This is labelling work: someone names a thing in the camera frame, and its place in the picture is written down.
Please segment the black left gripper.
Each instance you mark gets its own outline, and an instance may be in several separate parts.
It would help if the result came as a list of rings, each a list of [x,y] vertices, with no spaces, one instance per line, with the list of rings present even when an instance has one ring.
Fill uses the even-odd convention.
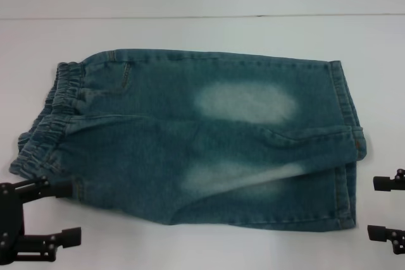
[[[1,184],[1,262],[54,262],[59,247],[80,246],[82,229],[70,228],[51,235],[23,235],[22,201],[44,197],[72,197],[70,181],[51,183],[36,178],[18,183],[18,194],[11,183]]]

